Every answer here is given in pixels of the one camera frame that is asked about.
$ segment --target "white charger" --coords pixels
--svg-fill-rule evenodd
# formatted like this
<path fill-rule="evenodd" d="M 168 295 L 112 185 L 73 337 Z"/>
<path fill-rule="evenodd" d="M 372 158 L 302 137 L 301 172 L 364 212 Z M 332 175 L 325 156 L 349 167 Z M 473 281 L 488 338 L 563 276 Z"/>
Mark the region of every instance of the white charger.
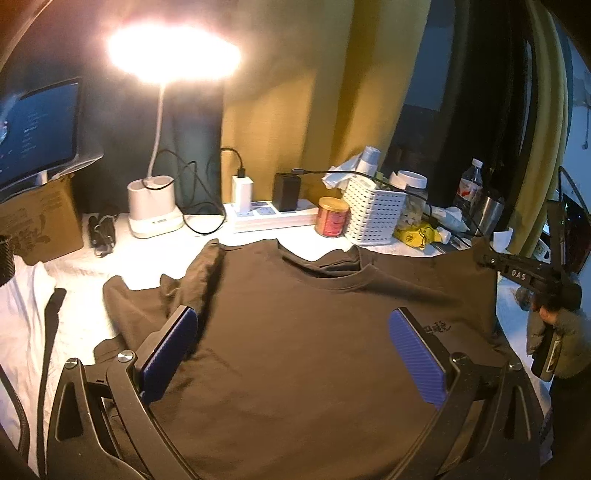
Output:
<path fill-rule="evenodd" d="M 232 206 L 236 213 L 251 211 L 252 180 L 249 177 L 232 177 Z"/>

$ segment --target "power strip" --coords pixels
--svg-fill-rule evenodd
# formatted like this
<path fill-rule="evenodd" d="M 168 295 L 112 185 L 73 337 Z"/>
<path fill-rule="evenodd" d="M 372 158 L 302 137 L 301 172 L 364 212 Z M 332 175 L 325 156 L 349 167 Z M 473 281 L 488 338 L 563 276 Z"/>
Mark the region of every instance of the power strip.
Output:
<path fill-rule="evenodd" d="M 231 203 L 224 204 L 227 222 L 233 233 L 271 230 L 289 226 L 314 225 L 318 207 L 308 200 L 297 201 L 293 212 L 280 212 L 271 202 L 252 202 L 251 210 L 237 213 Z"/>

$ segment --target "black pants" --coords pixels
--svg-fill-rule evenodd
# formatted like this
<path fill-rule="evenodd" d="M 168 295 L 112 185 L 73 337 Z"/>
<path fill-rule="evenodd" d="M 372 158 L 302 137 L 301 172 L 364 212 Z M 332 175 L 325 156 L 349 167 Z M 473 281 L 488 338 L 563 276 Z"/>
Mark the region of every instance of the black pants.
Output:
<path fill-rule="evenodd" d="M 542 467 L 547 480 L 591 478 L 591 365 L 571 378 L 554 377 L 550 388 L 553 458 Z"/>

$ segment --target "monitor screen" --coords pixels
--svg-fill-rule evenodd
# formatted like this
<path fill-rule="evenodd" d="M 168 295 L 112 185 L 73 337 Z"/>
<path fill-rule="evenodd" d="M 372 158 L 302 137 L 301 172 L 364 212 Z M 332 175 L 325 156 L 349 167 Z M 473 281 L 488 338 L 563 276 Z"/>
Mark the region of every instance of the monitor screen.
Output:
<path fill-rule="evenodd" d="M 28 93 L 7 115 L 0 144 L 0 188 L 57 167 L 76 156 L 80 80 Z"/>
<path fill-rule="evenodd" d="M 566 263 L 564 269 L 578 275 L 591 250 L 591 225 L 584 209 L 572 198 L 563 194 L 563 203 L 566 211 L 564 223 Z"/>

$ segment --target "bottle label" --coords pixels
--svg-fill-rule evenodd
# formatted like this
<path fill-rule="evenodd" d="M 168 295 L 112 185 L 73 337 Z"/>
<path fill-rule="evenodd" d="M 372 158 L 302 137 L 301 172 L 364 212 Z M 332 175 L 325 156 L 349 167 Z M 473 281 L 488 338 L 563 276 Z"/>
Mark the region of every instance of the bottle label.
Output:
<path fill-rule="evenodd" d="M 457 194 L 464 200 L 472 203 L 481 189 L 482 186 L 477 185 L 473 181 L 461 179 L 460 186 L 457 188 Z"/>

